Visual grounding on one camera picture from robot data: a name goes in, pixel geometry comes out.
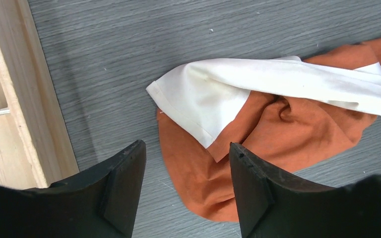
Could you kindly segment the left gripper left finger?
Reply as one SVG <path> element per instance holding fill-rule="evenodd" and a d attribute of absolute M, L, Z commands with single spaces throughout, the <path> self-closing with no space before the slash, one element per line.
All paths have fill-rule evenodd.
<path fill-rule="evenodd" d="M 137 140 L 48 188 L 0 186 L 0 238 L 129 238 L 145 166 Z"/>

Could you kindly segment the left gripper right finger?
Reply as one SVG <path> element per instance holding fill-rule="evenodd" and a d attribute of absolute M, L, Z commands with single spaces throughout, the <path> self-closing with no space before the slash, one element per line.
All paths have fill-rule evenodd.
<path fill-rule="evenodd" d="M 238 143 L 231 143 L 229 161 L 242 237 L 381 238 L 381 175 L 330 187 Z"/>

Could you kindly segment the orange white underwear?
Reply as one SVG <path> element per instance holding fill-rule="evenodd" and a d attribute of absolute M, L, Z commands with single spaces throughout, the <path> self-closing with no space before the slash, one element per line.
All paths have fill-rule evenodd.
<path fill-rule="evenodd" d="M 348 150 L 381 116 L 381 38 L 301 59 L 206 59 L 150 83 L 162 157 L 193 213 L 239 220 L 231 143 L 294 172 Z"/>

